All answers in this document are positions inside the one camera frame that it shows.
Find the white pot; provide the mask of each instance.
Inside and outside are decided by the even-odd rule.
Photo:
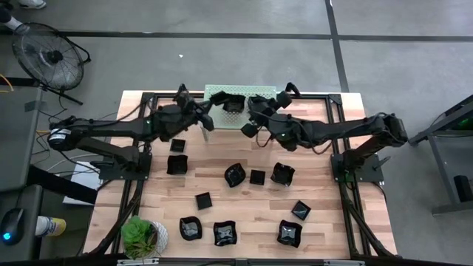
[[[159,222],[152,222],[148,221],[152,224],[154,229],[157,231],[157,240],[156,240],[156,250],[152,251],[148,255],[144,256],[143,258],[136,258],[136,259],[150,259],[160,257],[168,244],[168,231],[164,227],[164,225],[160,224]]]

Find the green plant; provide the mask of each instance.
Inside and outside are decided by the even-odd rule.
[[[138,216],[132,217],[121,227],[125,254],[132,258],[143,258],[156,249],[157,232],[152,224]]]

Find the fan stand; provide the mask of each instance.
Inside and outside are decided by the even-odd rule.
[[[63,90],[55,90],[55,89],[51,89],[51,88],[48,88],[46,86],[43,86],[41,85],[39,82],[33,80],[32,78],[9,78],[7,77],[7,80],[12,84],[12,86],[27,86],[27,87],[34,87],[34,88],[40,88],[42,90],[44,90],[45,92],[48,91],[48,92],[52,92],[54,93],[55,95],[59,95],[61,97],[63,97],[64,99],[67,99],[67,100],[70,100],[78,105],[83,105],[84,103],[73,98],[73,97],[70,97],[69,95],[66,95],[64,93]],[[1,79],[0,78],[0,86],[8,86],[8,83]]]

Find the concrete floor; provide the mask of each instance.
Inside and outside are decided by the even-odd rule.
[[[338,32],[347,35],[472,35],[473,4],[463,0],[332,0]],[[39,11],[16,11],[22,21],[60,30],[168,33],[330,34],[323,0],[49,0]],[[180,83],[202,90],[207,83],[271,85],[288,81],[302,91],[340,92],[332,41],[73,38],[92,55],[81,85],[70,92],[85,102],[63,117],[101,117],[116,112],[127,89],[177,89]],[[0,72],[25,76],[0,36]],[[472,93],[473,43],[342,41],[351,92],[360,92],[367,114],[394,112],[409,136],[425,129],[439,113]],[[107,101],[99,95],[107,95]],[[45,94],[49,113],[60,110]],[[41,117],[39,129],[47,128]],[[82,154],[81,151],[71,155]],[[473,212],[433,217],[448,198],[430,147],[384,149],[389,216],[400,255],[410,259],[471,264]],[[62,160],[52,152],[40,163]],[[70,170],[62,165],[58,171]],[[65,217],[65,235],[44,242],[43,257],[77,253],[90,208],[62,206],[46,195],[44,213]]]

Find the table leg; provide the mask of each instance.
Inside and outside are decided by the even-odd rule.
[[[30,166],[27,184],[37,184],[49,191],[90,204],[95,204],[95,199],[97,198],[97,191],[95,189],[58,177],[35,166]]]

